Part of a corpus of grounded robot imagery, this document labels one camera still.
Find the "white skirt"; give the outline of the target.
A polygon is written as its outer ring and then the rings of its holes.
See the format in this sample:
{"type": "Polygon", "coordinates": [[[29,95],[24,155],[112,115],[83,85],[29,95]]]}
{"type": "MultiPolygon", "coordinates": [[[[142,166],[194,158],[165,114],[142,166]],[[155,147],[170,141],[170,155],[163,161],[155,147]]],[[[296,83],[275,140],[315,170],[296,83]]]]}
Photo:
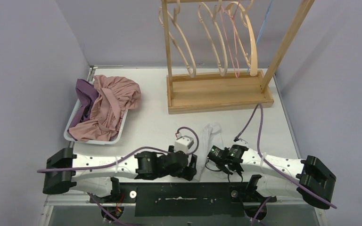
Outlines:
{"type": "Polygon", "coordinates": [[[199,135],[199,148],[195,152],[197,156],[196,170],[197,173],[192,181],[200,181],[202,173],[205,169],[207,155],[213,146],[223,149],[222,128],[218,122],[207,124],[202,133],[199,135]]]}

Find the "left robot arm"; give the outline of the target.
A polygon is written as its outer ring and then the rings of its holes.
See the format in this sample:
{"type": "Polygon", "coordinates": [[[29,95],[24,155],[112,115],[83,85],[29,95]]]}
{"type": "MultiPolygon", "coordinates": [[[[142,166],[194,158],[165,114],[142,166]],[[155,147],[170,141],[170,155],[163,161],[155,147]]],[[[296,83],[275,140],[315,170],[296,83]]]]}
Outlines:
{"type": "Polygon", "coordinates": [[[191,181],[197,173],[195,154],[146,147],[126,156],[93,156],[74,153],[63,148],[47,159],[46,168],[37,172],[45,175],[42,192],[63,194],[70,190],[92,193],[109,201],[119,198],[118,178],[155,180],[166,176],[191,181]]]}

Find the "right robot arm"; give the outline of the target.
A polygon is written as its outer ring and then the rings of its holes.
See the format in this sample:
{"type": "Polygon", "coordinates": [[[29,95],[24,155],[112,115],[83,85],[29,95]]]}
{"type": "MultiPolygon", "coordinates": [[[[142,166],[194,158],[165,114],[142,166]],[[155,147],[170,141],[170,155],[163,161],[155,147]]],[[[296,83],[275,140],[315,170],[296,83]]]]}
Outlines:
{"type": "Polygon", "coordinates": [[[285,196],[303,199],[323,210],[336,207],[332,197],[337,177],[315,156],[290,159],[268,155],[248,147],[242,140],[224,148],[202,144],[197,153],[216,172],[237,174],[246,181],[247,197],[253,201],[285,196]]]}

